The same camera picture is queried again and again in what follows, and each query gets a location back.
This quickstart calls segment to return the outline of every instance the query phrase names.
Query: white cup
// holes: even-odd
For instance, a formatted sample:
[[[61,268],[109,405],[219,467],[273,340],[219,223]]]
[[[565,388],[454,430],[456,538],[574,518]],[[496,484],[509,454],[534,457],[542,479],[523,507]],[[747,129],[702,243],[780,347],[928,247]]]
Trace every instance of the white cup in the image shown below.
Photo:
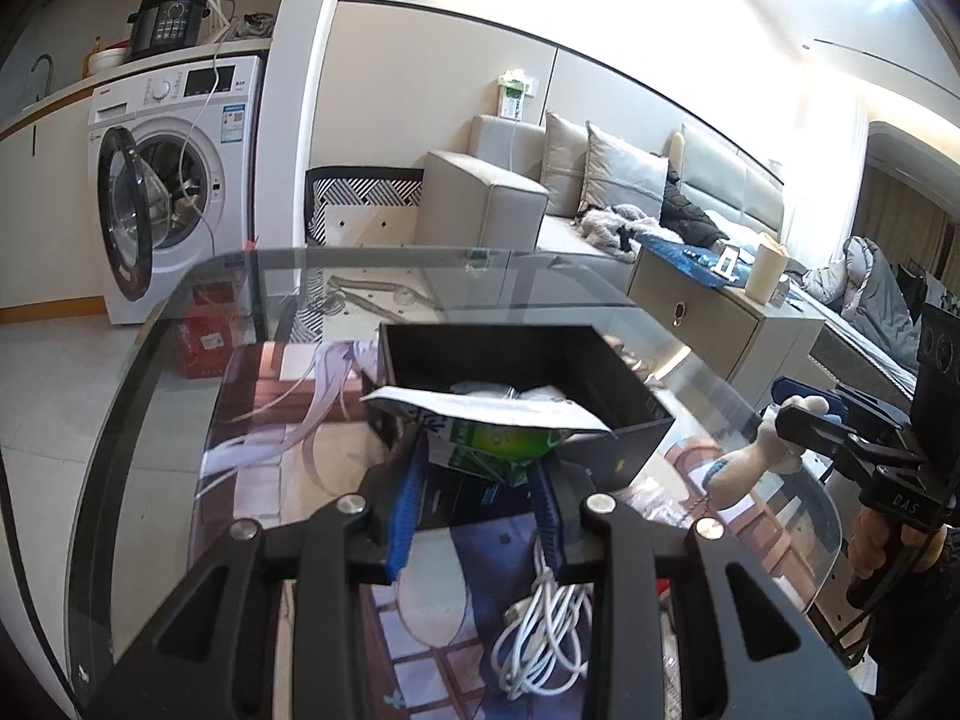
[[[778,251],[772,250],[761,241],[757,247],[757,261],[750,271],[747,286],[743,292],[747,298],[763,305],[774,293],[776,282],[784,275],[787,257]]]

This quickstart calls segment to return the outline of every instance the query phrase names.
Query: throw pillow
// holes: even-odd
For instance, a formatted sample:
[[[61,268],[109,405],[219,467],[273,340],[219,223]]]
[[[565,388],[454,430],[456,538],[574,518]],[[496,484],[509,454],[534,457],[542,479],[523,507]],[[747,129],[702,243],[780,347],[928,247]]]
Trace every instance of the throw pillow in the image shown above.
[[[580,213],[590,208],[627,204],[659,218],[664,204],[667,158],[648,154],[590,122],[587,122],[587,138],[589,147]]]
[[[544,169],[541,184],[547,191],[546,213],[573,217],[584,188],[587,129],[547,111]]]

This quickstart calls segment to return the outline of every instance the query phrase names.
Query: side table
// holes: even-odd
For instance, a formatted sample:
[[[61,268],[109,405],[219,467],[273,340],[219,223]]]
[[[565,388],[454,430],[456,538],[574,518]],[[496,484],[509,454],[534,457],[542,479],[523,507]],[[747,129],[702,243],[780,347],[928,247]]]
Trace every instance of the side table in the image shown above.
[[[779,376],[832,386],[809,357],[824,321],[806,305],[761,306],[741,289],[709,289],[645,250],[629,298],[757,410],[770,403],[770,385]]]

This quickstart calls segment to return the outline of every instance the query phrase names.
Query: paper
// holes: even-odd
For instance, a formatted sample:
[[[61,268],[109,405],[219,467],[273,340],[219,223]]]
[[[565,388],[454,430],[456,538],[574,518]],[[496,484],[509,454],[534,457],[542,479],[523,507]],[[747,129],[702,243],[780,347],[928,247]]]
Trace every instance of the paper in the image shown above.
[[[415,419],[423,413],[483,422],[487,425],[568,430],[573,433],[612,433],[599,418],[572,400],[507,400],[381,386],[362,398],[384,412]]]

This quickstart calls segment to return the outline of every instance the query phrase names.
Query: white cable bundle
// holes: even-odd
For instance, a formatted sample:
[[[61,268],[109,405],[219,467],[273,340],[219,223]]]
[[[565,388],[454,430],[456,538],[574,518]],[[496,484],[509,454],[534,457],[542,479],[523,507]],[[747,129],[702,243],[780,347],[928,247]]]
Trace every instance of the white cable bundle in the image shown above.
[[[578,678],[587,674],[587,661],[577,635],[581,608],[587,624],[593,624],[593,606],[589,586],[569,584],[560,587],[553,571],[546,565],[544,548],[539,538],[534,544],[536,579],[531,586],[533,596],[510,607],[504,615],[507,627],[493,645],[490,664],[500,683],[500,689],[511,701],[524,693],[557,696],[569,690]],[[499,653],[511,634],[514,643],[507,659],[500,662]],[[572,656],[563,652],[563,642],[569,642]],[[569,679],[558,688],[545,688],[557,666],[570,673]]]

